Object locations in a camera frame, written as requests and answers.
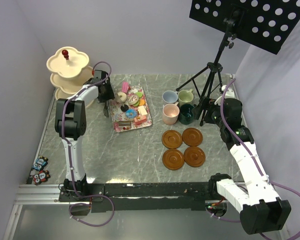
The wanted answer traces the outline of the metal serving tongs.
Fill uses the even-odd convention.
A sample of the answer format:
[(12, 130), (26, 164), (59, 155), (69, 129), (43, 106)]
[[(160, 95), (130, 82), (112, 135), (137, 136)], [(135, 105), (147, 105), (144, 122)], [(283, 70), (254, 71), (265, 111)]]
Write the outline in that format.
[(104, 103), (103, 114), (106, 118), (109, 117), (109, 101)]

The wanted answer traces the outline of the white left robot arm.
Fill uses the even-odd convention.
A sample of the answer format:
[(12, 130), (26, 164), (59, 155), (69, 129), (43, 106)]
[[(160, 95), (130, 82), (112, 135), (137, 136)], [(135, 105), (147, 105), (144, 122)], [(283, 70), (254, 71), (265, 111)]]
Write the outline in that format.
[(99, 96), (99, 87), (108, 83), (110, 74), (94, 70), (75, 94), (56, 102), (54, 129), (61, 137), (65, 151), (66, 177), (63, 188), (77, 201), (89, 197), (87, 174), (83, 165), (82, 144), (87, 129), (86, 104)]

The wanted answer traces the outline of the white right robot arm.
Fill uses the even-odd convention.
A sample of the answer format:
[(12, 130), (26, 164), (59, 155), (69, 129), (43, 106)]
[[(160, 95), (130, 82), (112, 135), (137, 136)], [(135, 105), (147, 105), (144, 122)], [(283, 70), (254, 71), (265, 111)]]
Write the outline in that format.
[(279, 231), (291, 212), (288, 200), (282, 200), (270, 184), (259, 159), (250, 130), (242, 124), (242, 103), (234, 91), (223, 85), (217, 99), (205, 97), (200, 106), (207, 111), (204, 121), (219, 127), (220, 137), (235, 159), (246, 191), (228, 174), (217, 173), (209, 180), (208, 193), (213, 199), (224, 197), (238, 211), (244, 231), (260, 234)]

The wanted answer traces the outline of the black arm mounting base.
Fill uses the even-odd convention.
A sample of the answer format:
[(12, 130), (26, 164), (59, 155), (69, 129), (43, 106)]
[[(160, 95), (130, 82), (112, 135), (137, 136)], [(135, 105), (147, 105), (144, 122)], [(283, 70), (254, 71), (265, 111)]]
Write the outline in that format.
[(208, 182), (89, 183), (86, 195), (110, 198), (116, 211), (190, 209), (204, 211), (222, 196)]

